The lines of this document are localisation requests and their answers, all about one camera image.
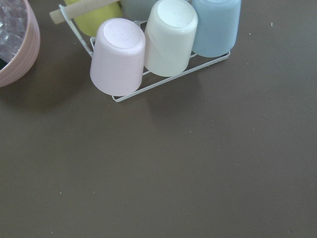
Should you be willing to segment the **pink cup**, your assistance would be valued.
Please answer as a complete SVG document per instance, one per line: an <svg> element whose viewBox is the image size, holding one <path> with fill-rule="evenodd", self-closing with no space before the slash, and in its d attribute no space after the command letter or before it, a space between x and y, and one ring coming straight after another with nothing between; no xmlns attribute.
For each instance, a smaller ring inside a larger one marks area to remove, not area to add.
<svg viewBox="0 0 317 238"><path fill-rule="evenodd" d="M142 83L145 45L145 35L134 22L113 18L102 23L92 55L92 83L111 96L135 92Z"/></svg>

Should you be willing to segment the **white cup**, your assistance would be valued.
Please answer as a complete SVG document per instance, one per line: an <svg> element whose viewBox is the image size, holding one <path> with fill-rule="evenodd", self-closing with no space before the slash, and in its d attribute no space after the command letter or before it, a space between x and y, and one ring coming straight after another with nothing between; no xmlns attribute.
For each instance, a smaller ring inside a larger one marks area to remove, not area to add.
<svg viewBox="0 0 317 238"><path fill-rule="evenodd" d="M145 29L145 68L164 77L182 73L190 60L197 25L197 13L187 1L157 1Z"/></svg>

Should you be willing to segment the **pale grey-green cup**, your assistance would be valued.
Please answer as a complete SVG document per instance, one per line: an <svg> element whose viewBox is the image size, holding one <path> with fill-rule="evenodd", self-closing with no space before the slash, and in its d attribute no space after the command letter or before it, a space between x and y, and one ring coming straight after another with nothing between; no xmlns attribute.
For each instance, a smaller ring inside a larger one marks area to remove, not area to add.
<svg viewBox="0 0 317 238"><path fill-rule="evenodd" d="M124 16L132 21L146 21L156 0L121 0Z"/></svg>

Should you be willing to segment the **light blue cup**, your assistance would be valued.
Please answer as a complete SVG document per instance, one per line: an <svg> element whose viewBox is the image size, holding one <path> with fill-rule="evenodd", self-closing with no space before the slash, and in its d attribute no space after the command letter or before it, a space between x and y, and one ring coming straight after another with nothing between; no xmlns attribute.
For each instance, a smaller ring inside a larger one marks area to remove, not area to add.
<svg viewBox="0 0 317 238"><path fill-rule="evenodd" d="M229 52L236 42L241 1L193 0L191 4L198 16L192 51L208 58Z"/></svg>

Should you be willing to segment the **yellow cup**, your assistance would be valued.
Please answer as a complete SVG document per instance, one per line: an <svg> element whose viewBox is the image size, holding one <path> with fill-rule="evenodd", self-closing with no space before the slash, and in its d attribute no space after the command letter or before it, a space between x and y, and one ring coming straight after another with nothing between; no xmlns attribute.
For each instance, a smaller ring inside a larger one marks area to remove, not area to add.
<svg viewBox="0 0 317 238"><path fill-rule="evenodd" d="M65 0L66 13L73 19L79 30L95 37L98 28L106 20L122 17L117 0Z"/></svg>

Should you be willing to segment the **pink bowl of ice cubes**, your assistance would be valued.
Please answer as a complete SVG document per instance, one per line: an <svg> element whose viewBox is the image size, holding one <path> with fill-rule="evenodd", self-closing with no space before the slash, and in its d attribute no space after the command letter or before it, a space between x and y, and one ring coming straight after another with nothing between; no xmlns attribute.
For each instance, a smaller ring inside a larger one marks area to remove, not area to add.
<svg viewBox="0 0 317 238"><path fill-rule="evenodd" d="M23 77L35 63L40 49L40 30L26 0L0 2L0 86Z"/></svg>

